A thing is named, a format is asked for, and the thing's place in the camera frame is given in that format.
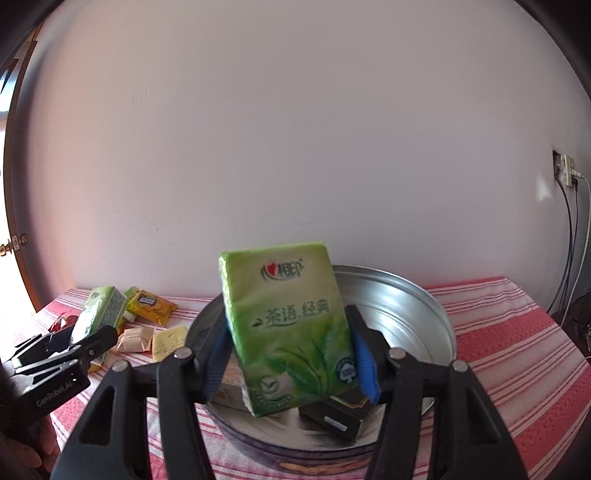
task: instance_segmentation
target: electrical outlet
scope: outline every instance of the electrical outlet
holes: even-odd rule
[[[554,167],[554,176],[565,187],[573,186],[574,159],[568,155],[552,150],[552,162]]]

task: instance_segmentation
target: metal tin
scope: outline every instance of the metal tin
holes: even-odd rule
[[[347,265],[335,265],[334,269],[343,302],[357,305],[365,322],[382,332],[390,347],[440,365],[456,358],[456,338],[447,314],[428,292],[380,270]],[[199,316],[219,315],[222,309],[220,296]],[[432,399],[425,398],[423,413],[432,404]],[[208,404],[207,409],[226,438],[244,454],[272,468],[308,475],[344,473],[366,466],[384,414],[383,407],[376,407],[365,419],[358,438],[347,442],[301,418],[296,408],[261,419],[219,405]]]

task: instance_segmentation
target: white wall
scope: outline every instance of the white wall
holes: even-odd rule
[[[512,0],[67,0],[39,41],[21,221],[48,296],[214,294],[221,251],[316,239],[422,285],[558,285],[551,150],[591,175],[591,105]]]

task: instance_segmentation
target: white cable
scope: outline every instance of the white cable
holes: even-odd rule
[[[589,244],[589,230],[591,230],[591,185],[589,185],[589,181],[583,177],[579,173],[577,177],[583,179],[587,183],[587,189],[589,191],[589,220],[587,221],[587,236],[585,237],[585,243],[583,246],[583,258],[581,259],[581,264],[579,265],[579,272],[577,273],[577,278],[574,279],[573,289],[570,291],[570,297],[568,302],[566,303],[566,309],[564,310],[564,315],[562,317],[562,322],[560,322],[560,327],[564,325],[564,321],[566,320],[566,314],[569,312],[570,301],[573,299],[574,288],[577,286],[577,282],[579,281],[579,277],[581,275],[581,270],[583,269],[583,262],[585,261],[585,254],[587,253],[587,245]]]

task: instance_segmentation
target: pink tablecloth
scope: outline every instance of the pink tablecloth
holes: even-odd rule
[[[556,465],[591,405],[591,368],[562,330],[533,300],[506,278],[431,288],[444,306],[457,335],[458,358],[467,360],[509,427],[531,479],[542,480]],[[40,311],[22,335],[47,328],[60,315],[80,312],[87,290],[69,290]],[[210,299],[172,300],[179,305],[168,326],[189,325]],[[124,354],[132,365],[148,355]],[[111,354],[109,363],[119,359]],[[63,446],[105,370],[92,374],[92,385],[52,414]],[[197,408],[207,451],[220,479],[307,479],[268,469],[238,452],[206,411]],[[154,480],[166,478],[160,443],[157,402],[148,402],[150,457]],[[426,479],[432,417],[423,421],[415,478]],[[362,479],[365,471],[333,480]]]

